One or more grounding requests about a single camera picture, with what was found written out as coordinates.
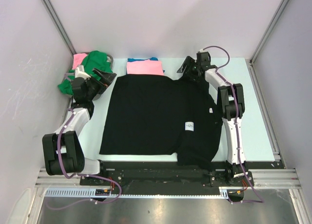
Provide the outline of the black polo shirt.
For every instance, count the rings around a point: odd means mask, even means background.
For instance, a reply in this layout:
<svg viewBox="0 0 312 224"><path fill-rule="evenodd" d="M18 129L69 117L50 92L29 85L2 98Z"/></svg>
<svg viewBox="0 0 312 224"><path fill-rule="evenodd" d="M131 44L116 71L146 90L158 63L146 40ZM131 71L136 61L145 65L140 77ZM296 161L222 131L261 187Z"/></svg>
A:
<svg viewBox="0 0 312 224"><path fill-rule="evenodd" d="M171 155L181 166L212 170L222 119L205 79L159 75L117 78L100 154Z"/></svg>

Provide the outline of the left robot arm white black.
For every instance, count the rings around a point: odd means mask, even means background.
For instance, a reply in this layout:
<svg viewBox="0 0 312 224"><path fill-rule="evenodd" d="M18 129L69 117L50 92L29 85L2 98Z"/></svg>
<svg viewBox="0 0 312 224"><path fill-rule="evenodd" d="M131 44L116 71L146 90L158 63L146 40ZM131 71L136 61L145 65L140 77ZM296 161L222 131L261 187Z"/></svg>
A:
<svg viewBox="0 0 312 224"><path fill-rule="evenodd" d="M99 160L84 156L78 136L93 116L93 100L106 91L117 74L96 68L93 72L99 79L87 74L82 65L76 67L75 78L70 81L73 91L73 102L68 110L70 116L54 133L43 136L42 145L45 169L50 176L72 178L76 174L90 174L93 182L102 185L107 181L108 173L101 169Z"/></svg>

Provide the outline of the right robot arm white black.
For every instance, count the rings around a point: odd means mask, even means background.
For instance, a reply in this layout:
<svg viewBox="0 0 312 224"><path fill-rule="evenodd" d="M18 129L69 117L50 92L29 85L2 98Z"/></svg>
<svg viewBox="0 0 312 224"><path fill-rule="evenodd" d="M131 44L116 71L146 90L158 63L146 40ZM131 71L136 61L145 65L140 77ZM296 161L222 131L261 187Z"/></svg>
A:
<svg viewBox="0 0 312 224"><path fill-rule="evenodd" d="M223 177L225 181L236 186L247 176L244 168L246 157L242 144L241 122L245 111L243 86L233 84L219 72L219 67L211 64L209 52L197 52L196 59L187 56L178 73L188 77L191 81L204 78L217 90L217 107L221 113L227 137L227 168Z"/></svg>

